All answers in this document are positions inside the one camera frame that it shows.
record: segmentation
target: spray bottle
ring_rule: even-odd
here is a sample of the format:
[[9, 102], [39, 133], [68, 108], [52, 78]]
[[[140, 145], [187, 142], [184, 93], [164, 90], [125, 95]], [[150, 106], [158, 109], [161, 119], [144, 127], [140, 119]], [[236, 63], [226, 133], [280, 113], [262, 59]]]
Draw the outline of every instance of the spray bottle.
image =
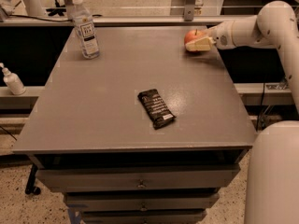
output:
[[26, 92], [26, 88], [17, 74], [11, 73], [2, 63], [0, 63], [0, 67], [4, 75], [3, 80], [13, 94], [20, 95]]

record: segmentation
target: gray tabletop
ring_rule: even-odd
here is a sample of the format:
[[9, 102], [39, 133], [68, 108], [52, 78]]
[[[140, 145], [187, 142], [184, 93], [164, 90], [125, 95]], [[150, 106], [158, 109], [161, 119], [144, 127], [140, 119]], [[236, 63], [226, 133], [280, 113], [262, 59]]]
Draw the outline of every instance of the gray tabletop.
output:
[[[254, 127], [220, 54], [185, 51], [190, 29], [97, 28], [101, 54], [93, 60], [72, 33], [14, 152], [250, 147]], [[177, 116], [160, 130], [137, 99], [149, 89]]]

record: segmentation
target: clear plastic bottle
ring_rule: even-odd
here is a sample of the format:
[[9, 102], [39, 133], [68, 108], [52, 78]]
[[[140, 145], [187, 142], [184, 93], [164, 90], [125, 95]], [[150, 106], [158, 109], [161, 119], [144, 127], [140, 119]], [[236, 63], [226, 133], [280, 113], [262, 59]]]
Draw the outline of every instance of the clear plastic bottle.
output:
[[72, 1], [74, 4], [72, 19], [82, 49], [82, 54], [87, 59], [98, 57], [100, 50], [94, 31], [93, 16], [90, 11], [83, 6], [83, 0]]
[[3, 68], [3, 80], [13, 94], [20, 95], [26, 92], [26, 88], [22, 84], [17, 74], [11, 73], [7, 68], [4, 68], [2, 63], [0, 63], [0, 67]]

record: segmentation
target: drawer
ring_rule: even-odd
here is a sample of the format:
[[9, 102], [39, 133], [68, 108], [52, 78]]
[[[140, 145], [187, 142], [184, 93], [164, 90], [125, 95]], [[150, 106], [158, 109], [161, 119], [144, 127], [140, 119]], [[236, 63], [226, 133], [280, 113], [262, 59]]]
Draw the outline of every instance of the drawer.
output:
[[53, 192], [226, 187], [239, 165], [167, 166], [119, 169], [39, 170], [36, 177]]
[[79, 212], [206, 209], [219, 199], [218, 193], [197, 190], [125, 191], [65, 194], [64, 202]]
[[205, 210], [152, 211], [152, 212], [94, 212], [82, 213], [86, 224], [195, 224], [206, 216]]

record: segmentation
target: bottle label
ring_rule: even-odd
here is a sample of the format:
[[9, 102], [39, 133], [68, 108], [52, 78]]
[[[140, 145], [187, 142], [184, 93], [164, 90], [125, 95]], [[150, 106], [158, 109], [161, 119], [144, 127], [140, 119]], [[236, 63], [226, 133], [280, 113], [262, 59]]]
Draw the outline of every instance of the bottle label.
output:
[[94, 34], [94, 28], [92, 22], [86, 22], [78, 25], [77, 33], [81, 34], [83, 46], [86, 49], [88, 55], [94, 54], [98, 51], [98, 45]]

